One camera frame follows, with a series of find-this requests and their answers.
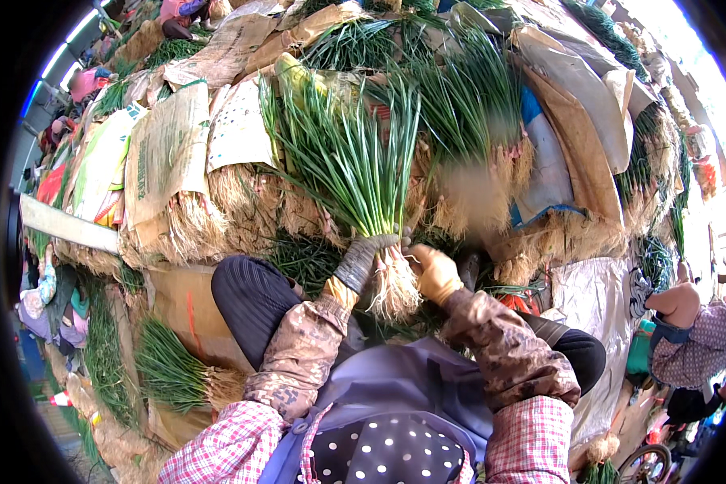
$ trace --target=glove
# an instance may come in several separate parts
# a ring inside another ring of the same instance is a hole
[[[358,235],[350,244],[344,258],[341,259],[341,264],[334,271],[334,276],[358,296],[363,294],[363,289],[374,274],[374,255],[377,251],[395,246],[397,243],[397,234],[373,237]]]
[[[417,244],[409,249],[408,255],[414,256],[419,267],[414,267],[419,284],[419,292],[439,306],[443,306],[449,296],[465,285],[457,275],[455,261],[440,250]]]

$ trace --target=red string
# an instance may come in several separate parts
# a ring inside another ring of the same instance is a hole
[[[191,330],[191,336],[194,337],[194,342],[196,342],[196,351],[199,355],[202,355],[202,343],[199,341],[199,336],[196,336],[196,331],[194,330],[194,302],[191,299],[191,291],[188,291],[186,295],[186,308],[188,309],[188,328]]]

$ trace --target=knee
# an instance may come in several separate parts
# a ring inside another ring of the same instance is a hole
[[[605,371],[605,346],[597,338],[571,329],[560,338],[554,350],[563,353],[570,361],[581,395],[594,388]]]

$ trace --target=pink plaid shirt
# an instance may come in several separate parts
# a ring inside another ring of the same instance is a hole
[[[304,438],[304,482],[317,479],[310,475],[309,449],[317,425],[329,409],[315,418]],[[570,482],[567,450],[572,421],[571,408],[548,396],[536,396],[497,412],[484,460],[486,482]],[[269,406],[252,401],[232,403],[216,423],[167,460],[159,482],[256,484],[285,429],[280,414]],[[465,456],[457,483],[465,484],[473,477],[467,452]]]

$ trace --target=yellow glove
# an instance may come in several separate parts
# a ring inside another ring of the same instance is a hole
[[[443,306],[449,296],[465,287],[457,275],[455,261],[440,250],[417,244],[409,253],[420,265],[415,270],[419,292],[437,305]]]

